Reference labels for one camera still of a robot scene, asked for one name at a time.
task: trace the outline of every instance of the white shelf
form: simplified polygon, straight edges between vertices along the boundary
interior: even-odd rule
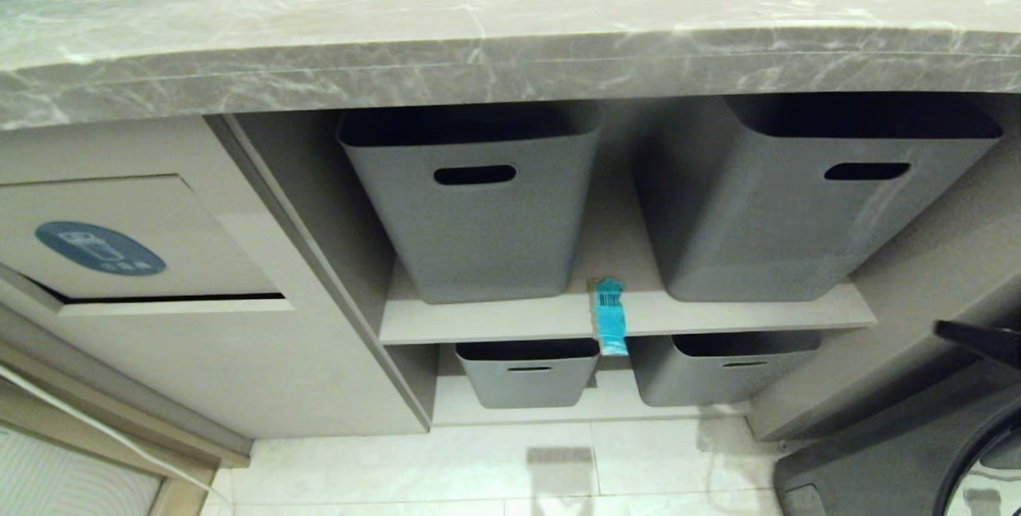
[[[589,279],[624,282],[633,336],[766,329],[844,329],[875,324],[852,283],[807,302],[681,302],[663,288],[630,177],[599,172],[591,188],[568,290],[548,298],[429,304],[397,265],[383,315],[386,344],[568,338],[593,335]]]
[[[433,426],[518,424],[535,422],[588,422],[744,416],[748,403],[703,407],[649,407],[638,395],[631,370],[600,370],[595,386],[585,388],[573,407],[551,409],[485,409],[479,404],[468,377],[440,376],[436,384]]]

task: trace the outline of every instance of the blue tag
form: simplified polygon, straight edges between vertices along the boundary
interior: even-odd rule
[[[613,279],[603,279],[595,285],[592,294],[595,325],[602,344],[602,354],[607,357],[623,357],[628,354],[628,345],[624,341],[628,332],[628,324],[624,318],[624,304],[621,303],[623,291],[624,283]]]
[[[44,223],[36,229],[36,238],[62,257],[101,273],[141,277],[166,269],[163,259],[131,237],[96,225]]]

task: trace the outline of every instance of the barcode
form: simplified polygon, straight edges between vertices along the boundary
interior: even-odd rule
[[[621,307],[621,295],[617,293],[600,292],[597,300],[599,307]]]

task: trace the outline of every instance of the marble countertop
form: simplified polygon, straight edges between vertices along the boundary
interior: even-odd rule
[[[0,0],[0,129],[835,90],[1021,92],[1021,0]]]

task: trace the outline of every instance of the gray plastic bin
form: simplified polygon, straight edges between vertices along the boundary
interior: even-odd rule
[[[596,103],[348,111],[339,139],[427,302],[553,296],[571,276]]]
[[[641,400],[650,407],[737,403],[809,359],[816,331],[628,337]]]
[[[679,100],[635,181],[681,300],[818,298],[1001,137],[956,94]]]
[[[455,350],[482,407],[572,407],[592,377],[599,342],[593,338],[461,342]]]

